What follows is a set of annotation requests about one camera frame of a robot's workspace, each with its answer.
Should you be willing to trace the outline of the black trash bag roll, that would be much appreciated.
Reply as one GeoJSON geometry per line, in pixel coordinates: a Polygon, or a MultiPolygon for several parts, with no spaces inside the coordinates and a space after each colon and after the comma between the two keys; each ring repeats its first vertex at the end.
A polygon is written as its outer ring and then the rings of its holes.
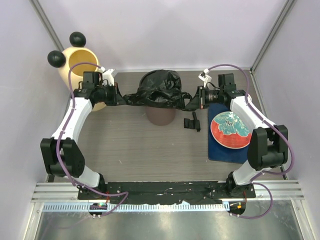
{"type": "Polygon", "coordinates": [[[184,118],[183,119],[183,127],[185,129],[196,130],[197,132],[201,131],[200,121],[197,118],[197,114],[195,111],[192,112],[193,119],[184,118]]]}

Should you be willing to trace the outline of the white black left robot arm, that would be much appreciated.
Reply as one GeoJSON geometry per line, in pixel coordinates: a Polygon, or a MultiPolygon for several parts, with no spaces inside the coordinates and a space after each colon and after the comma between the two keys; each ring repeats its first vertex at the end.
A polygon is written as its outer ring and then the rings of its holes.
{"type": "Polygon", "coordinates": [[[40,143],[46,172],[89,188],[89,194],[97,200],[106,195],[105,180],[100,173],[86,166],[78,139],[85,120],[96,105],[120,106],[126,103],[115,75],[114,69],[85,71],[83,79],[73,89],[68,110],[58,129],[40,143]]]}

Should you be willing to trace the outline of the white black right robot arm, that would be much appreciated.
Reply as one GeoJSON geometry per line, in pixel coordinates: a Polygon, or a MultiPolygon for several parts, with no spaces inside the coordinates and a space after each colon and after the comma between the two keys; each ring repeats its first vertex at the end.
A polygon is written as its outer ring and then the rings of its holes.
{"type": "Polygon", "coordinates": [[[218,87],[198,86],[185,110],[205,109],[212,104],[224,105],[239,116],[248,128],[250,142],[247,159],[226,179],[226,193],[233,198],[243,193],[253,180],[288,161],[288,129],[269,121],[250,101],[249,94],[238,90],[232,73],[218,75],[218,87]]]}

